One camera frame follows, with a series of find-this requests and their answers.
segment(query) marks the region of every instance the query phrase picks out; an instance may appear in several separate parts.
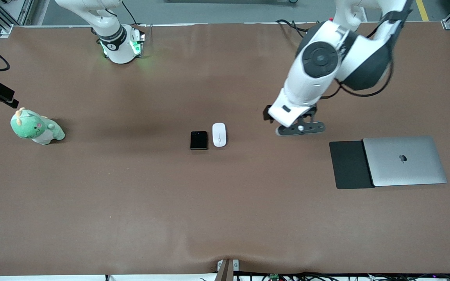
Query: computer mouse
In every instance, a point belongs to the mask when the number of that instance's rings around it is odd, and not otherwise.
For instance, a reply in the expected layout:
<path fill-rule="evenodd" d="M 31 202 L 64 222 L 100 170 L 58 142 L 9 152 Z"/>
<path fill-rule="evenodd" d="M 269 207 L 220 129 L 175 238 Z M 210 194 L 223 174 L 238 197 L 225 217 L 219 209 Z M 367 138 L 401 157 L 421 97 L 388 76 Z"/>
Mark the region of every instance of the computer mouse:
<path fill-rule="evenodd" d="M 221 148 L 227 144 L 227 130 L 225 129 L 225 124 L 213 124 L 213 144 L 218 148 Z"/>

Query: brown table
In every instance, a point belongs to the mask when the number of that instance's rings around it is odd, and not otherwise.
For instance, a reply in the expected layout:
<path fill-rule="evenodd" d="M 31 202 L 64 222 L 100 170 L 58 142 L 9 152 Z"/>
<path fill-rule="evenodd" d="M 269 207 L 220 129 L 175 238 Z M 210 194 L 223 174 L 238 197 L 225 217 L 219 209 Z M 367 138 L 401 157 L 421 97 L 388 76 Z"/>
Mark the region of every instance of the brown table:
<path fill-rule="evenodd" d="M 299 41 L 285 25 L 154 27 L 120 66 L 88 28 L 14 28 L 0 81 L 67 136 L 19 139 L 0 103 L 0 275 L 211 272 L 225 257 L 450 272 L 450 32 L 408 23 L 386 91 L 321 101 L 325 133 L 277 137 L 261 113 Z M 227 146 L 191 152 L 190 131 L 215 122 Z M 329 142 L 397 135 L 432 135 L 448 184 L 336 189 Z"/>

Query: stuffed animal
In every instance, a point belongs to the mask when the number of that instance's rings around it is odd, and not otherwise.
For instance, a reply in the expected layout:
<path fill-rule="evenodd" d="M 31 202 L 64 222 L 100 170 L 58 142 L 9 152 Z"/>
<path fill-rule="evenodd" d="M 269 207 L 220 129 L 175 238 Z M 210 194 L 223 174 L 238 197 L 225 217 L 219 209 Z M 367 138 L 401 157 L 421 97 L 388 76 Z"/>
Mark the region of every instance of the stuffed animal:
<path fill-rule="evenodd" d="M 57 122 L 25 107 L 15 112 L 10 121 L 13 131 L 22 139 L 32 139 L 38 144 L 49 144 L 52 139 L 64 139 L 66 134 Z"/>

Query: laptop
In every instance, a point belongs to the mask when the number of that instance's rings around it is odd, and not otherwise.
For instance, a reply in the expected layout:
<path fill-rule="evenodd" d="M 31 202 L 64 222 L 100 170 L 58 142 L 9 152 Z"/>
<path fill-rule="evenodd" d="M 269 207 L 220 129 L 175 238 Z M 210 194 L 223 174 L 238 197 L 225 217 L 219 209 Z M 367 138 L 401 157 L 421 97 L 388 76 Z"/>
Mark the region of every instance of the laptop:
<path fill-rule="evenodd" d="M 447 183 L 432 137 L 363 139 L 373 185 L 431 185 Z"/>

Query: smartphone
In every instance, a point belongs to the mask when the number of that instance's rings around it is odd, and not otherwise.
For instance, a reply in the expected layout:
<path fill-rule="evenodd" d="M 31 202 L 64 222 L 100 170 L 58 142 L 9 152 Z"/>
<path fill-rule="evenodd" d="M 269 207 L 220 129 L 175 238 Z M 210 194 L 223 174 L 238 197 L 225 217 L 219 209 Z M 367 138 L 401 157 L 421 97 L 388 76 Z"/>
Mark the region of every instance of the smartphone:
<path fill-rule="evenodd" d="M 194 131 L 191 132 L 191 150 L 206 150 L 207 149 L 207 132 L 206 131 Z"/>

